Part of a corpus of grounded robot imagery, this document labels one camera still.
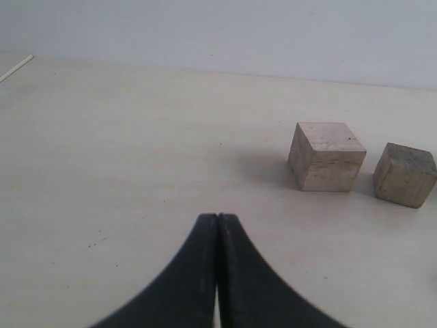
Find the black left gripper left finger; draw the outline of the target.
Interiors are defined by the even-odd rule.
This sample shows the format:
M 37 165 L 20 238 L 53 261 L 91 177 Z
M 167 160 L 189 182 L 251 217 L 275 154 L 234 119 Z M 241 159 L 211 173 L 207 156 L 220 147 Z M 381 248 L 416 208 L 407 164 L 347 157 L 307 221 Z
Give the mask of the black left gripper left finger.
M 94 327 L 213 327 L 217 236 L 217 215 L 198 216 L 165 269 Z

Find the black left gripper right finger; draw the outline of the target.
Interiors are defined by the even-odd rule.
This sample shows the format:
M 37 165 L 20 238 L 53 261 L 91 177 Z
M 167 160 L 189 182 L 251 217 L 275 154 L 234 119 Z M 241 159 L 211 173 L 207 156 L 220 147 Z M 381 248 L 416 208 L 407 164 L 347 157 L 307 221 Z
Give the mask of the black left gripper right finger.
M 216 284 L 222 327 L 344 326 L 272 269 L 233 214 L 218 216 Z

